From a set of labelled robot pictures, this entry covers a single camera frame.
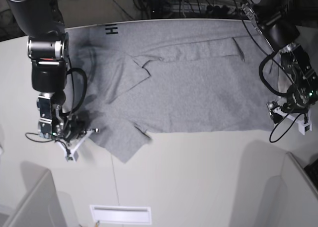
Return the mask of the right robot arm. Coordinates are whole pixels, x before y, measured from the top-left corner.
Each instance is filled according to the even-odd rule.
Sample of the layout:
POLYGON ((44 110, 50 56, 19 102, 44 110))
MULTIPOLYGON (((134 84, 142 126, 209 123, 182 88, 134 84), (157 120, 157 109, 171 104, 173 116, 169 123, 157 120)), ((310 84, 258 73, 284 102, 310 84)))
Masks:
POLYGON ((89 132, 85 122, 75 115, 84 102, 88 81, 83 69, 72 67, 69 35, 65 31, 58 0, 6 1, 18 26, 28 36, 31 82, 33 89, 39 92, 38 135, 47 142, 61 142, 69 146, 89 132), (75 73, 82 77, 81 97, 78 103, 72 103, 70 111, 64 112, 67 76, 75 73))

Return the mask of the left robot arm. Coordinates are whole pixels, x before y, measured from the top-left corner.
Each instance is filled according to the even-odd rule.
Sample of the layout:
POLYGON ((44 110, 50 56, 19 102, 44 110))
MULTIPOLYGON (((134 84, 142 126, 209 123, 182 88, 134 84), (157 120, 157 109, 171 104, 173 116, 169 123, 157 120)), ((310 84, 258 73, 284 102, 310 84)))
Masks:
POLYGON ((309 110, 318 100, 318 75, 311 66, 307 52, 297 43, 300 32, 287 16, 284 0, 243 0, 241 9, 258 34, 267 42, 271 53, 259 65, 259 77, 273 94, 284 98, 284 103, 267 104, 274 123, 293 114, 303 116, 304 126, 309 125, 309 110), (280 56, 278 68, 290 82, 287 91, 279 92, 264 77, 264 67, 280 56))

